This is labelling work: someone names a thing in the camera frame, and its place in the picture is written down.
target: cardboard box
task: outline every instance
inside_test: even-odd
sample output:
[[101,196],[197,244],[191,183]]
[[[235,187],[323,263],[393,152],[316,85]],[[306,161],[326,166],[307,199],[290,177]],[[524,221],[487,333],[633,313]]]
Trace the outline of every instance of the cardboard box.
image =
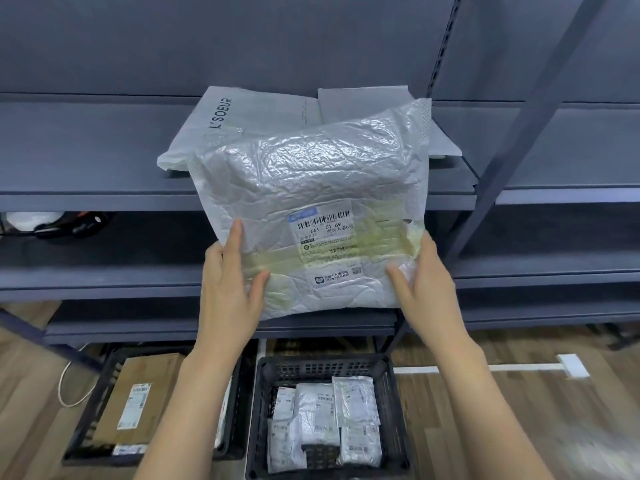
[[93,441],[139,445],[151,441],[184,356],[178,353],[126,359],[98,421]]

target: small parcel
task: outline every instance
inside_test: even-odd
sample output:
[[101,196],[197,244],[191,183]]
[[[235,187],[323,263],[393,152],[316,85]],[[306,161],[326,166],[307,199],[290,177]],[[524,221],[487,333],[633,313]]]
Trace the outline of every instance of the small parcel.
[[219,240],[244,226],[247,286],[271,272],[262,319],[396,307],[385,266],[411,276],[428,188],[431,100],[359,120],[203,146],[188,169]]

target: plastic crate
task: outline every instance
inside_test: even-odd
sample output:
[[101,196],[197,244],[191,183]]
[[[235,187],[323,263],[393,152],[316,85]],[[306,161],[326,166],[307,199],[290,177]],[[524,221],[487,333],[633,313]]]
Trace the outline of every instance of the plastic crate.
[[[273,356],[260,360],[253,396],[252,423],[245,476],[248,480],[307,480],[384,478],[403,476],[411,470],[409,441],[397,392],[394,368],[382,354],[351,354],[324,357]],[[307,469],[269,474],[267,471],[267,419],[273,413],[278,387],[295,387],[302,382],[331,382],[333,376],[370,376],[380,415],[382,462],[380,468],[359,465],[338,466],[337,447],[304,446]]]
[[[128,357],[158,355],[178,352],[187,355],[193,345],[188,346],[141,346],[114,351],[105,361],[95,389],[68,444],[62,464],[65,466],[91,465],[107,467],[133,467],[142,460],[142,454],[113,456],[113,446],[92,443],[93,432],[100,420],[107,400],[116,383],[124,361]],[[234,368],[229,389],[229,400],[222,443],[213,451],[212,459],[240,460],[244,458],[247,429],[249,427],[251,393],[255,373],[257,340],[252,340]]]

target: left hand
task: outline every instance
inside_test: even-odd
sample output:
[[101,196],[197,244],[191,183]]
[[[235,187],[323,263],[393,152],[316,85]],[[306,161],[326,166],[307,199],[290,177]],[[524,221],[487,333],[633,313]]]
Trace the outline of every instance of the left hand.
[[216,242],[207,250],[202,270],[200,320],[194,350],[236,362],[253,336],[264,307],[268,271],[261,271],[244,291],[240,245],[242,222],[236,219],[226,245]]

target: gray wall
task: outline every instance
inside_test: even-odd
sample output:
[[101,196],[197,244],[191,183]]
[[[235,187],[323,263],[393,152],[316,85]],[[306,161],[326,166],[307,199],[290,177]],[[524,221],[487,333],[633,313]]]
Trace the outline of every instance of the gray wall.
[[453,0],[0,0],[0,92],[424,94]]
[[[463,0],[433,97],[524,100],[581,1]],[[565,101],[640,102],[640,0],[583,67]]]

